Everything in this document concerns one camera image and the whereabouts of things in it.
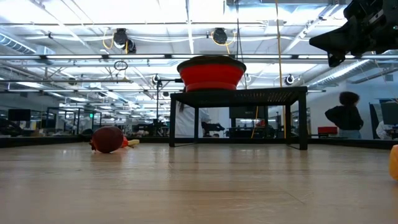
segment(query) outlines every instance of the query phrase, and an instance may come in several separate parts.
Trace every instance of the person's hair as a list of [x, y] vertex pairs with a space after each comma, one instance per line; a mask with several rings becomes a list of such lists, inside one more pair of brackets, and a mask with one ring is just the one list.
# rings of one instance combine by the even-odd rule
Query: person's hair
[[359, 95], [350, 91], [344, 91], [340, 93], [339, 100], [343, 106], [353, 106], [359, 101]]
[[[184, 89], [182, 90], [183, 93], [185, 93], [187, 91], [187, 88], [184, 87]], [[184, 111], [184, 104], [180, 102], [180, 112]]]

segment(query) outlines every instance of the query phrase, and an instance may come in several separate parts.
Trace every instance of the black cable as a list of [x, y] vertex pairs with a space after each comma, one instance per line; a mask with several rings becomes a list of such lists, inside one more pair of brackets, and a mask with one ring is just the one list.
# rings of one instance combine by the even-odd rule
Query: black cable
[[[240, 28], [239, 28], [239, 0], [235, 0], [235, 8], [236, 8], [236, 24], [238, 27], [238, 31], [237, 31], [237, 43], [236, 43], [236, 59], [238, 59], [239, 57], [239, 48], [241, 49], [241, 60], [242, 63], [244, 63], [244, 59], [243, 59], [243, 50], [242, 50], [242, 41], [241, 41], [241, 32], [240, 32]], [[246, 74], [243, 74], [244, 77], [244, 88], [247, 89], [248, 88], [248, 83], [246, 81]]]

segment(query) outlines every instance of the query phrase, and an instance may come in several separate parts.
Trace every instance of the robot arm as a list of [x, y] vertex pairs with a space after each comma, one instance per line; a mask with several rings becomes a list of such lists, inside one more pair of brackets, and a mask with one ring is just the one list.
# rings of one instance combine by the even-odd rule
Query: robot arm
[[344, 10], [348, 20], [339, 29], [310, 39], [310, 45], [328, 52], [329, 66], [335, 67], [345, 55], [382, 54], [398, 49], [398, 2], [353, 0]]

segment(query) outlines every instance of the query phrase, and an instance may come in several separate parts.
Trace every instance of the computer monitor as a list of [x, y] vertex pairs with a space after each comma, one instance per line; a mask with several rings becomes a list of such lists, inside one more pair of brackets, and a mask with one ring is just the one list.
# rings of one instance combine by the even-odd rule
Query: computer monitor
[[384, 124], [398, 124], [398, 103], [382, 103], [380, 106]]
[[30, 121], [30, 110], [27, 109], [9, 109], [9, 121]]
[[[255, 119], [257, 112], [257, 106], [239, 106], [229, 108], [229, 118], [246, 118]], [[265, 118], [264, 107], [259, 106], [257, 119]]]

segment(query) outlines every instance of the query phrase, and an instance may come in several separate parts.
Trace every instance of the black table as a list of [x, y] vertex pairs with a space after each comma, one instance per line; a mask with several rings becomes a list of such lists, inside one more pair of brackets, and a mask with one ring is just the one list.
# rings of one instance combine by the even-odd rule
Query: black table
[[[290, 106], [298, 101], [298, 125], [300, 150], [308, 148], [307, 132], [307, 87], [264, 88], [253, 90], [195, 91], [171, 94], [169, 146], [175, 147], [175, 112], [177, 101], [195, 109], [195, 132], [193, 142], [198, 143], [199, 108], [231, 106], [285, 106], [286, 130], [291, 128]], [[291, 143], [291, 133], [286, 132], [284, 141]]]

